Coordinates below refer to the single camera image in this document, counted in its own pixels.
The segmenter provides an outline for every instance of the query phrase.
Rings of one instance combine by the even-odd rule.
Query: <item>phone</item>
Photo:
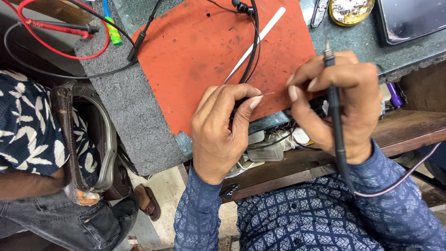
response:
[[[397,45],[446,28],[446,0],[377,0],[382,40]]]

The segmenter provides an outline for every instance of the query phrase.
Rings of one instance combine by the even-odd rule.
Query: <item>sandal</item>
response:
[[[150,188],[144,187],[145,192],[150,198],[149,205],[143,211],[146,215],[150,217],[150,219],[155,222],[157,221],[161,216],[161,208],[158,204],[158,201],[155,199],[155,196],[153,195],[153,192]]]

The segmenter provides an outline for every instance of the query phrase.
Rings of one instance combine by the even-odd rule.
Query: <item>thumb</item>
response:
[[[331,148],[334,142],[331,127],[324,123],[311,109],[304,91],[297,86],[290,85],[288,86],[288,93],[293,102],[291,116],[299,127],[324,150]]]
[[[249,98],[239,106],[232,121],[232,133],[234,134],[234,138],[248,138],[249,118],[251,117],[254,108],[262,101],[262,98],[263,95]]]

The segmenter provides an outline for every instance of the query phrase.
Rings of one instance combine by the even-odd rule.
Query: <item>gray jeans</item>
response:
[[[41,197],[0,201],[0,238],[22,229],[73,251],[113,250],[132,229],[138,215],[135,194],[113,207],[71,202],[61,191]]]

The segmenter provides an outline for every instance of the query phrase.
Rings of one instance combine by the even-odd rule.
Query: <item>purple battery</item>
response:
[[[392,96],[390,101],[392,101],[393,106],[400,107],[404,105],[401,95],[396,91],[395,83],[387,83],[386,85]]]

